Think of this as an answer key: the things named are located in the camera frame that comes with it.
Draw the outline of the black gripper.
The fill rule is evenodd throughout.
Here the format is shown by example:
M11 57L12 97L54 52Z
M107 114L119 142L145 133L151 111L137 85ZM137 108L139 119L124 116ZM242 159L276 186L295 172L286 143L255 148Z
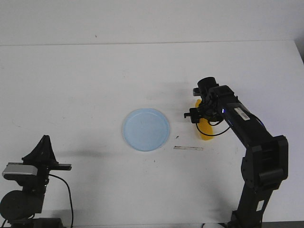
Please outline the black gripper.
M42 190L46 190L51 171L70 171L72 169L71 164L58 164L49 135L43 135L32 152L22 160L24 164L38 166L37 179Z
M215 78L206 77L201 79L197 85L201 103L197 108L190 108L187 113L184 113L184 118L190 117L192 123L199 123L202 117L205 119L220 119L215 96L210 92L211 88L218 86Z

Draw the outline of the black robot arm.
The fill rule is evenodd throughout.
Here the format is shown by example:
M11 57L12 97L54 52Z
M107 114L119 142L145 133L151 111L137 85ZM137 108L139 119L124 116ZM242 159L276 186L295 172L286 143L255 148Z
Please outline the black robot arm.
M193 95L200 96L201 102L184 117L190 117L194 124L201 119L208 124L226 121L246 148L241 164L244 187L239 205L223 227L262 227L273 191L288 177L288 140L283 135L273 137L234 92L227 85L219 85L214 77L200 80Z
M62 228L60 218L35 218L42 212L51 171L70 171L71 164L60 164L54 155L50 137L44 135L21 162L9 162L2 172L21 190L8 192L0 202L0 214L12 228Z

